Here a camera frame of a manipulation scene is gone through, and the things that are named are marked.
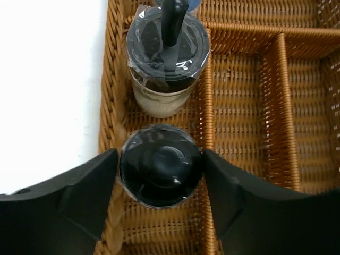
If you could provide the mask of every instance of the white surface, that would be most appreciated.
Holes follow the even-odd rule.
[[[107,0],[0,0],[0,193],[97,154]]]

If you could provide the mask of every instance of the wicker basket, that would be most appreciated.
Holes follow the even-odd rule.
[[[212,54],[196,90],[160,120],[136,105],[126,33],[140,4],[109,0],[102,81],[100,151],[120,148],[151,123],[171,123],[198,145],[277,185],[307,193],[340,184],[338,0],[203,0],[198,16]],[[216,254],[204,181],[176,209],[151,210],[115,185],[95,254]]]

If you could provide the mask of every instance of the sealed container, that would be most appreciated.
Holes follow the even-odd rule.
[[[187,9],[186,0],[166,0],[162,9],[142,6],[127,33],[134,95],[153,117],[166,118],[181,109],[210,52],[204,26],[185,15]]]
[[[178,206],[194,193],[202,172],[199,147],[172,125],[145,127],[123,146],[121,183],[131,198],[150,208]]]
[[[188,0],[189,2],[189,8],[187,12],[190,12],[193,15],[197,15],[198,8],[200,7],[201,0]],[[154,0],[154,6],[158,7],[161,6],[163,3],[163,0]]]

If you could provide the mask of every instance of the jar lid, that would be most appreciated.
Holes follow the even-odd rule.
[[[183,130],[155,124],[125,143],[120,178],[128,194],[152,208],[178,205],[194,193],[202,177],[201,153]]]
[[[139,8],[126,38],[129,67],[144,80],[159,86],[176,86],[175,91],[180,91],[198,79],[209,56],[209,38],[202,23],[187,13],[176,44],[168,47],[164,37],[170,37],[171,31],[165,30],[172,26],[165,25],[164,16],[168,13],[164,9]]]

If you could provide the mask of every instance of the black handle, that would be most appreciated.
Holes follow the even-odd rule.
[[[161,39],[165,47],[172,47],[177,43],[188,8],[188,0],[164,0],[162,2]]]

